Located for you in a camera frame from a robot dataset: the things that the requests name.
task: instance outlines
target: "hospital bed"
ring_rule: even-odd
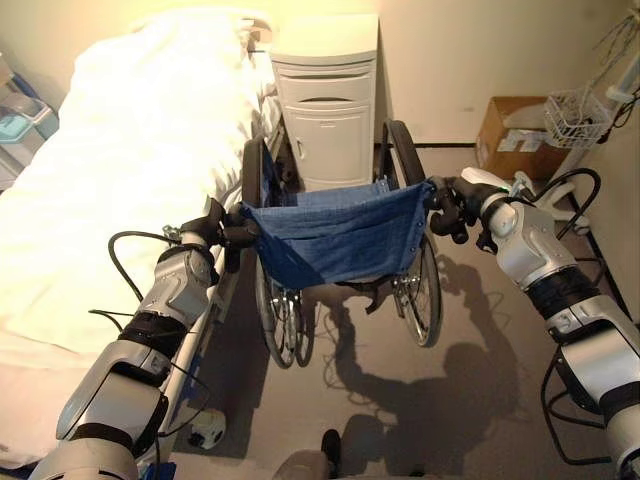
[[[109,237],[162,233],[201,216],[208,195],[225,208],[240,201],[242,150],[256,135],[276,155],[284,130],[266,53],[270,30],[256,12],[179,9],[76,60],[60,130],[0,195],[0,467],[33,464],[55,447],[62,407],[117,336],[88,310],[136,309],[110,264]],[[127,238],[116,253],[147,290],[164,248]],[[224,253],[213,253],[221,281],[174,358],[192,372],[237,280],[224,272]],[[186,379],[174,369],[163,387],[162,431],[184,417]],[[174,439],[161,445],[162,460]]]

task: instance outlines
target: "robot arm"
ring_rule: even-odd
[[[135,315],[65,405],[56,429],[62,441],[30,479],[138,478],[135,458],[153,444],[167,412],[159,387],[206,310],[207,289],[218,281],[209,249],[247,246],[259,234],[251,221],[223,229],[224,218],[222,206],[212,201],[208,216],[181,227],[180,244],[158,259],[154,285]]]
[[[502,180],[467,168],[461,178],[432,182],[438,194],[431,207],[444,210],[433,214],[434,233],[461,239],[465,223],[482,222],[477,245],[496,254],[500,268],[545,319],[560,347],[556,370],[572,399],[604,416],[617,475],[640,477],[638,328],[580,271],[556,239],[551,216],[526,201],[513,201]]]

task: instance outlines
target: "wheelchair armrest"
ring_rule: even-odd
[[[389,151],[393,145],[398,155],[398,161],[407,186],[424,182],[426,177],[420,164],[420,158],[411,139],[411,134],[404,122],[387,119],[382,128],[382,142],[378,159],[378,175],[387,176],[393,180],[397,174],[393,166],[393,159]]]
[[[258,135],[244,144],[244,153],[242,154],[242,200],[252,207],[260,206],[262,144],[262,135]]]

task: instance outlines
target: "floor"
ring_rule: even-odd
[[[475,164],[471,149],[419,153],[427,175],[455,175]],[[434,348],[413,344],[392,298],[367,316],[367,298],[319,287],[307,292],[318,307],[305,369],[269,361],[246,262],[201,369],[214,391],[210,406],[225,411],[228,432],[204,452],[183,435],[171,457],[177,478],[269,479],[294,451],[317,449],[328,428],[343,436],[345,475],[407,475],[420,467],[439,478],[612,477],[608,465],[571,467],[556,454],[538,399],[555,346],[527,297],[493,256],[476,249],[476,236],[474,230],[466,245],[435,240],[444,323]],[[589,255],[582,238],[569,240],[574,255]],[[561,390],[555,380],[551,393]],[[582,414],[569,403],[558,408]],[[598,430],[558,431],[570,456],[606,451]]]

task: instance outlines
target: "shoe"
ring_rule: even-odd
[[[340,472],[341,447],[340,434],[336,430],[332,428],[324,432],[320,450],[324,452],[329,461],[329,478],[338,478],[338,473]]]

